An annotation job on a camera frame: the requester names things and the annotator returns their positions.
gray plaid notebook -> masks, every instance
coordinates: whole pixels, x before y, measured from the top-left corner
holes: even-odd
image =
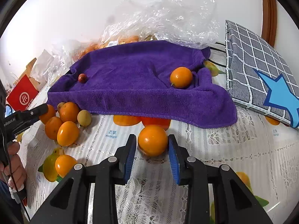
[[[228,20],[225,44],[227,88],[233,101],[298,128],[299,87],[282,57],[261,37]],[[288,97],[292,105],[285,105]]]

red box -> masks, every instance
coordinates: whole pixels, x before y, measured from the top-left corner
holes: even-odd
[[[15,111],[24,111],[29,108],[37,94],[38,91],[27,75],[24,75],[7,97],[7,102]]]

human hand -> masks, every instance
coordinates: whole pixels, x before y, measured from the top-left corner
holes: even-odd
[[[8,154],[11,156],[10,163],[11,163],[11,171],[13,173],[13,178],[15,180],[17,188],[19,189],[24,183],[24,181],[26,180],[26,171],[23,167],[20,157],[17,154],[18,151],[20,150],[20,144],[14,141],[7,149],[8,149]],[[5,181],[3,179],[1,172],[4,172],[5,175],[10,175],[9,166],[4,167],[2,162],[0,162],[0,178],[1,180]],[[11,177],[8,180],[8,185],[15,189]]]

orange fruit in bag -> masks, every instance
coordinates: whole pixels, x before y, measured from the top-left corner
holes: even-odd
[[[49,137],[52,140],[57,140],[57,134],[62,123],[62,120],[56,116],[49,119],[46,125],[44,126],[44,131],[47,137]]]
[[[124,41],[124,44],[134,43],[134,42],[138,42],[138,41],[139,41],[139,37],[137,35],[133,35],[133,36],[130,36],[129,38],[127,38]]]
[[[125,44],[126,43],[126,37],[120,36],[118,37],[118,44]]]
[[[61,155],[55,161],[57,173],[64,178],[68,172],[77,164],[77,160],[70,155]]]
[[[176,88],[185,88],[192,82],[192,72],[186,67],[176,68],[170,75],[170,82]]]
[[[143,128],[138,136],[138,146],[147,156],[162,154],[168,145],[165,130],[158,125],[148,125]]]
[[[49,119],[56,115],[56,111],[52,105],[48,105],[48,112],[41,115],[39,120],[45,125]]]
[[[81,52],[81,54],[79,55],[79,59],[81,59],[85,55],[86,55],[85,51]]]
[[[72,145],[79,137],[79,129],[72,121],[64,122],[57,134],[57,142],[63,147]]]
[[[91,52],[91,51],[94,51],[95,50],[95,47],[96,47],[97,44],[93,43],[93,44],[90,44],[86,49],[85,49],[85,54]]]
[[[62,122],[73,121],[77,122],[77,116],[80,112],[78,105],[73,102],[67,102],[59,110],[59,115]]]
[[[102,49],[102,48],[103,48],[103,44],[102,43],[95,45],[95,50]]]
[[[100,44],[98,45],[98,48],[99,48],[99,49],[106,48],[106,47],[108,46],[109,42],[110,42],[110,40],[108,40],[106,43],[103,43],[103,42],[100,43]]]

white wall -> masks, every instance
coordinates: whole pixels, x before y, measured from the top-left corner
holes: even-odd
[[[1,82],[3,84],[3,86],[5,87],[5,84],[6,84],[6,76],[5,76],[5,73],[0,65],[0,79],[1,79]]]
[[[284,58],[299,83],[299,30],[279,2],[277,2],[277,33],[274,48]]]
[[[97,39],[107,17],[122,0],[27,0],[0,39],[0,65],[17,76],[43,49],[65,39]],[[218,0],[219,40],[225,19],[261,34],[262,0]]]

